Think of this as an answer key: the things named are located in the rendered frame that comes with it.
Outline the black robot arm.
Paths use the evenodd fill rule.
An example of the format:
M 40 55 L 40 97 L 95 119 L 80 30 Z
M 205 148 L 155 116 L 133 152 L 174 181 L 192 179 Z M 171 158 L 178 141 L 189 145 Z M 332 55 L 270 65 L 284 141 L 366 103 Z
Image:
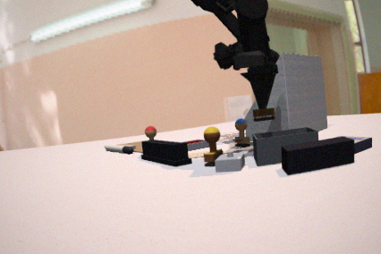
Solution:
M 237 42 L 227 46 L 223 42 L 215 45 L 213 53 L 220 69 L 227 70 L 233 65 L 236 53 L 244 52 L 240 31 L 245 29 L 267 29 L 265 18 L 267 15 L 267 0 L 191 0 L 202 10 L 213 13 L 224 26 L 237 38 Z M 232 11 L 237 12 L 237 18 Z

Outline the red stamp with ball handle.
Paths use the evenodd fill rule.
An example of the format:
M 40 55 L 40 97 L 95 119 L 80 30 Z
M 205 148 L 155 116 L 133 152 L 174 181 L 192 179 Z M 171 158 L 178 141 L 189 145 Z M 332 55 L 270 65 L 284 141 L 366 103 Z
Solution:
M 148 137 L 149 140 L 153 140 L 154 137 L 157 135 L 157 129 L 151 126 L 148 126 L 145 129 L 145 135 Z

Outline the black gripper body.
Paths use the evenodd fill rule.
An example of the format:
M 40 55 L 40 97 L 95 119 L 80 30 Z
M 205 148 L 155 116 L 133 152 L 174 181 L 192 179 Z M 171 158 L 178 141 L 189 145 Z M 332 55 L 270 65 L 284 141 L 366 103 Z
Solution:
M 240 31 L 240 36 L 244 52 L 236 53 L 233 57 L 233 69 L 240 71 L 241 68 L 248 68 L 248 72 L 273 71 L 278 73 L 277 65 L 273 62 L 270 54 L 269 36 L 267 30 L 254 28 Z

